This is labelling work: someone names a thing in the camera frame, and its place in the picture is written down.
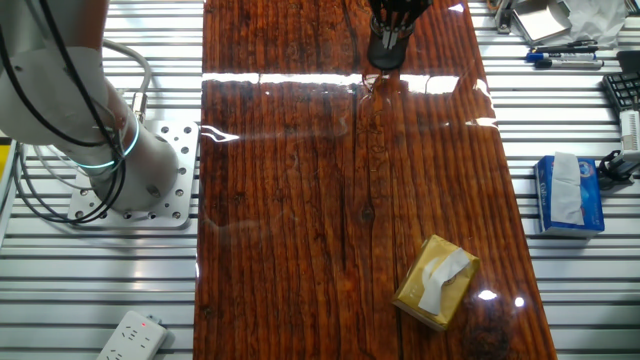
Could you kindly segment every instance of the black cable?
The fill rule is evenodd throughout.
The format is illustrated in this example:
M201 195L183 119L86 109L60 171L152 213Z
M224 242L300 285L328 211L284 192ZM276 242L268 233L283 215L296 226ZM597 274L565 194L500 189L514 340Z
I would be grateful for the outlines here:
M113 175L113 181L111 182L111 186L109 187L109 190L107 191L107 196L105 197L104 200L102 200L102 202L100 203L100 205L98 205L98 207L96 207L93 211L91 211L89 214L87 214L85 216L82 216L82 217L77 218L77 219L69 219L68 217L59 214L58 212L53 210L50 206L48 206L44 202L44 200L42 200L42 198L38 195L38 193L35 191L35 188L33 187L33 183L31 182L31 178L29 177L29 173L27 171L26 165L24 163L23 155L24 154L22 153L21 145L18 144L17 147L16 147L16 156L13 159L13 169L12 169L12 174L11 174L12 177L13 177L13 180L15 182L15 185L16 185L16 190L18 191L18 196L22 199L24 204L34 214L36 214L38 217L40 217L42 219L45 219L47 221L56 222L56 223L71 224L71 225L84 224L84 223L89 223L91 221L95 221L98 218L100 218L104 213L106 213L109 209L111 209L111 207L113 206L115 201L120 196L120 193L122 192L122 188L124 187L124 181L125 181L125 177L126 177L126 165L124 163L124 160L122 160L118 165L116 165L121 170L121 172L120 172L121 176L120 176L120 185L119 185L118 190L116 191L115 195L111 198L111 195L113 194L113 190L115 188L115 184L117 182L116 174ZM26 195L24 194L24 189L22 188L22 184L20 184L20 181L19 181L19 176L18 176L18 172L17 172L18 161L20 162L22 172L24 173L24 180L27 183L27 186L29 187L29 190L31 190L31 193L32 193L33 197L36 198L36 200L38 200L38 202L42 206L44 206L47 210L49 210L51 212L51 215L46 215L46 214L43 214L43 213L39 212L29 202L29 200L27 200ZM104 207L105 205L106 205L106 208L104 210L102 210L98 215L96 215L93 218L91 218L91 216L93 216L98 211L100 211L101 208Z
M11 85L13 85L13 88L14 88L16 94L18 94L18 97L20 98L20 100L22 101L24 106L27 108L27 110L29 110L31 115L33 115L33 117L35 117L36 120L38 120L38 122L40 124L42 124L49 131L51 131L52 133L54 133L55 135L57 135L61 139L66 140L66 141L68 141L68 142L70 142L72 144L76 144L76 145L79 145L79 146L85 146L85 147L94 147L94 146L103 145L103 143L84 142L84 141L76 140L76 139L70 137L69 135L67 135L67 134L63 133L62 131L58 130L55 126L51 125L51 123L49 123L38 112L38 110L33 106L31 101L29 101L29 98L27 98L27 95L22 90L22 86L20 86L20 82L18 81L16 73L13 70L13 66L11 65L11 59L9 58L9 51L7 49L7 44L5 42L1 26L0 26L0 58L2 58L2 65L4 66L4 69L7 72L7 76L9 77L9 80L11 81Z
M51 9L49 8L49 4L47 3L47 0L40 0L40 6L42 7L42 12L44 14L47 25L49 26L49 30L51 31L51 35L53 36L56 46L58 47L58 51L60 52L60 55L64 60L65 66L67 67L69 76L71 76L71 79L75 82L76 86L78 87L78 90L80 91L80 95L82 95L82 98L84 99L84 102L86 103L87 108L89 108L89 112L91 112L91 116L93 117L96 124L98 125L98 128L100 129L100 133L102 133L102 136L104 136L105 139L107 139L109 146L111 147L111 150L113 150L113 152L117 155L117 157L122 158L123 154L120 151L118 151L114 142L112 141L111 136L109 135L109 132L107 131L107 128L102 123L102 120L100 120L100 116L98 115L98 110L96 110L95 106L93 105L93 102L91 101L91 97L89 96L89 93L87 92L86 87L82 83L82 79L80 79L80 75L78 74L78 71L76 70L76 67L73 65L73 61L71 61L71 57L67 52L67 48L64 45L64 40L62 39L62 36L60 35L60 31L58 30L56 22L53 19L53 14L51 13Z

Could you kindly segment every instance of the white tissue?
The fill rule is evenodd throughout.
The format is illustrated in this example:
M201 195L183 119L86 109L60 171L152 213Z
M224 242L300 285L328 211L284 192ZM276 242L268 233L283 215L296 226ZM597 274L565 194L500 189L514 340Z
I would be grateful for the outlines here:
M440 298L442 296L442 285L451 280L457 273L471 263L469 258L461 248L456 249L440 264L440 266L433 271L438 258L435 258L425 266L422 271L422 285L424 286L424 293L420 298L418 307L422 310L428 311L434 315L440 314Z
M551 221L584 225L581 207L578 158L557 152L551 177Z
M571 32L546 40L545 45L596 40L600 48L618 46L618 33L627 16L624 0L565 0L565 3L571 9Z

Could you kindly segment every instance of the keyboard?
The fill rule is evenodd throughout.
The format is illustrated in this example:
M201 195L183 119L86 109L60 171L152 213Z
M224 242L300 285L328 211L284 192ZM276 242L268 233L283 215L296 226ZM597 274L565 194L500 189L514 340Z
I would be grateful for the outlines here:
M602 86L618 115L633 109L634 97L640 98L640 73L609 74L602 78Z

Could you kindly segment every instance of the metal mounting plate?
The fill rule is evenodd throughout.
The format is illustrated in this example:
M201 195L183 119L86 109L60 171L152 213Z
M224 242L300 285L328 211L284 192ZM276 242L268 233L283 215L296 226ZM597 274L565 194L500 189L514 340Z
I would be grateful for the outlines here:
M98 229L177 229L188 225L199 127L193 122L175 121L147 121L144 125L151 133L163 137L171 144L178 156L178 169L184 168L183 171L178 173L172 190L149 211L131 211L123 214L115 210L109 210L105 218L96 219L89 224L78 227ZM181 151L184 147L189 149L186 154ZM91 187L89 178L80 173L76 174L76 185ZM74 189L71 195L68 216L70 219L75 219L79 211L83 214L88 214L100 202L101 200L93 191L83 192Z

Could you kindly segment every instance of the socket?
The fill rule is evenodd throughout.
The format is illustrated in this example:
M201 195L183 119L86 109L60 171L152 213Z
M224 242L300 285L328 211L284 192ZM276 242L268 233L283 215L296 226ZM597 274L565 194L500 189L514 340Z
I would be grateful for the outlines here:
M151 360L166 337L167 329L135 311L129 311L97 360Z

